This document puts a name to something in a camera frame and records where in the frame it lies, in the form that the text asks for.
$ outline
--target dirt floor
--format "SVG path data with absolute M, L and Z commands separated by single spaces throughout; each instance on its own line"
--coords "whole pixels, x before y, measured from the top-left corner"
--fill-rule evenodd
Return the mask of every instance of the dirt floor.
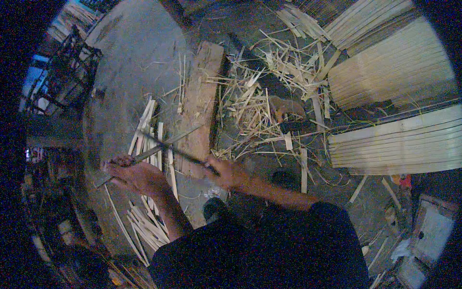
M 226 53 L 236 53 L 230 47 L 226 32 L 234 32 L 243 42 L 253 44 L 262 37 L 259 29 L 273 32 L 286 28 L 270 10 L 257 1 L 243 2 L 238 6 L 214 5 L 193 17 L 193 22 L 193 28 L 184 31 L 157 1 L 124 0 L 104 17 L 87 39 L 90 46 L 103 52 L 95 87 L 105 89 L 105 96 L 103 100 L 90 100 L 83 120 L 87 147 L 86 203 L 95 210 L 103 230 L 104 242 L 113 255 L 134 253 L 114 218 L 106 192 L 104 189 L 94 189 L 92 182 L 99 174 L 101 160 L 127 153 L 147 104 L 147 93 L 159 99 L 159 121 L 164 122 L 167 135 L 173 136 L 181 121 L 176 113 L 177 100 L 161 96 L 178 86 L 179 55 L 186 54 L 187 61 L 192 61 L 198 43 L 203 40 L 221 43 Z M 325 57 L 329 58 L 328 54 L 333 51 L 328 50 Z M 232 126 L 225 126 L 225 130 L 228 135 L 236 133 Z M 265 179 L 281 169 L 273 156 L 251 155 L 242 162 L 250 173 Z M 299 179 L 300 166 L 294 159 L 283 158 L 282 164 L 285 170 L 293 171 Z M 391 202 L 389 193 L 381 183 L 382 177 L 369 177 L 355 202 L 349 203 L 348 199 L 362 176 L 351 177 L 346 171 L 333 169 L 328 164 L 319 168 L 313 163 L 310 169 L 316 184 L 309 183 L 308 192 L 323 201 L 344 207 L 350 214 L 358 236 L 361 236 L 360 241 L 365 243 L 372 240 L 385 226 L 383 211 Z M 319 175 L 333 183 L 337 183 L 340 176 L 343 178 L 341 184 L 346 184 L 349 179 L 351 181 L 345 186 L 331 186 Z M 185 214 L 195 228 L 203 226 L 202 205 L 217 188 L 207 180 L 190 179 L 179 173 L 176 179 L 180 204 Z M 108 188 L 122 220 L 130 228 L 124 214 L 129 209 L 128 202 L 141 205 L 140 198 L 131 192 L 120 191 L 111 184 Z M 225 191 L 218 193 L 223 199 L 227 196 Z M 259 200 L 252 202 L 261 205 Z M 251 224 L 252 218 L 258 214 L 258 206 L 251 205 L 248 200 L 234 199 L 230 201 L 230 206 L 247 224 Z M 386 227 L 365 259 L 367 264 L 372 261 L 387 236 L 390 238 L 381 257 L 372 266 L 371 275 L 391 266 L 389 255 L 397 237 Z

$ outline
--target bundle of bamboo strips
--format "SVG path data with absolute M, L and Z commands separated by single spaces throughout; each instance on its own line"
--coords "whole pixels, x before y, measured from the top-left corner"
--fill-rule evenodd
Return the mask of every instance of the bundle of bamboo strips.
M 447 55 L 423 17 L 328 74 L 332 98 L 344 109 L 401 98 L 452 79 Z
M 353 175 L 395 175 L 462 167 L 462 105 L 331 135 L 334 167 Z
M 331 35 L 334 46 L 343 50 L 412 8 L 411 0 L 359 0 L 324 29 Z
M 308 35 L 322 42 L 331 40 L 330 35 L 319 26 L 316 19 L 292 5 L 286 4 L 286 8 L 276 11 L 276 14 L 297 37 L 306 38 Z
M 346 49 L 346 53 L 351 57 L 367 48 L 387 39 L 399 29 L 406 27 L 409 23 L 421 16 L 417 9 L 411 9 L 403 14 L 392 18 L 380 26 L 369 29 L 363 36 L 356 39 L 354 43 Z

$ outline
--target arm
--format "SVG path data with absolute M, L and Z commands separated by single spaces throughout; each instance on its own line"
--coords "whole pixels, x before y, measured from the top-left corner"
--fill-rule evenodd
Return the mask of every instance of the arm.
M 103 163 L 102 170 L 114 176 L 114 184 L 154 200 L 171 242 L 192 232 L 193 228 L 173 196 L 164 174 L 145 162 L 130 166 L 132 161 L 133 158 L 128 155 L 115 158 L 110 163 Z
M 308 211 L 318 198 L 307 194 L 289 191 L 260 178 L 251 178 L 244 169 L 226 160 L 209 157 L 208 164 L 220 173 L 220 177 L 206 171 L 207 176 L 227 190 L 236 190 L 245 194 L 261 197 L 288 209 Z

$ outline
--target hand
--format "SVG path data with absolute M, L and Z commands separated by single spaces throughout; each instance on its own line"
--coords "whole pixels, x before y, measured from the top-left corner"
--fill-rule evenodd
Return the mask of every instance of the hand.
M 213 166 L 220 176 L 213 174 L 209 170 L 205 170 L 205 174 L 209 179 L 217 183 L 226 190 L 237 190 L 248 194 L 252 187 L 250 176 L 245 172 L 244 168 L 237 164 L 232 164 L 227 160 L 218 160 L 210 155 L 206 159 L 206 165 Z
M 161 195 L 171 192 L 164 174 L 155 166 L 141 162 L 134 166 L 133 158 L 121 156 L 104 162 L 101 170 L 114 178 L 111 180 L 121 188 L 140 195 Z

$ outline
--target man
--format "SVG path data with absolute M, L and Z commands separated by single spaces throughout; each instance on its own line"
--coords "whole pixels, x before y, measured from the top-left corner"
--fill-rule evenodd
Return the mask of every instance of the man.
M 149 267 L 161 288 L 364 288 L 366 263 L 346 211 L 250 177 L 228 161 L 210 157 L 219 176 L 207 176 L 227 190 L 270 201 L 261 223 L 244 229 L 219 202 L 204 208 L 206 221 L 193 230 L 165 176 L 130 156 L 103 165 L 122 188 L 151 197 L 171 243 Z

